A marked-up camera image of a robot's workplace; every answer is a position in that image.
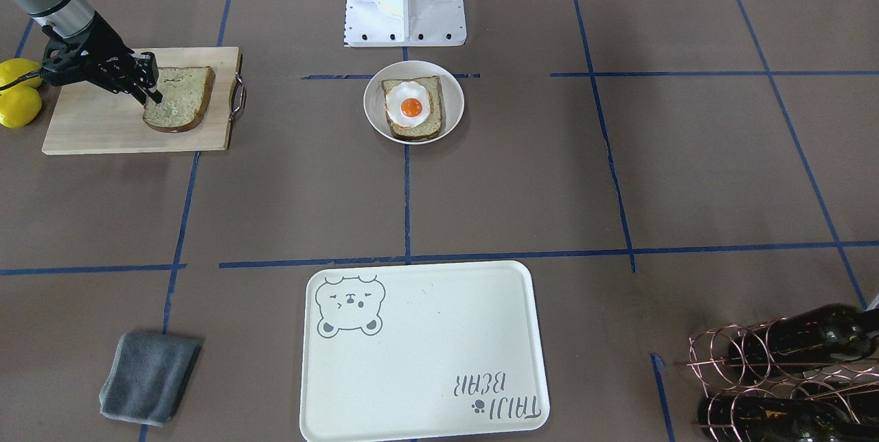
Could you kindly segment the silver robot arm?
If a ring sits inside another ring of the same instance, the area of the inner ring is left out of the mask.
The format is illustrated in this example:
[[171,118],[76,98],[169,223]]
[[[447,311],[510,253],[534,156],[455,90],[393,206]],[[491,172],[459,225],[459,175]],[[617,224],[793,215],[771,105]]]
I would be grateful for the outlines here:
[[52,86],[90,82],[110,93],[160,104],[153,52],[133,51],[86,0],[11,0],[29,14],[48,42],[40,69],[16,78],[3,91],[31,78]]

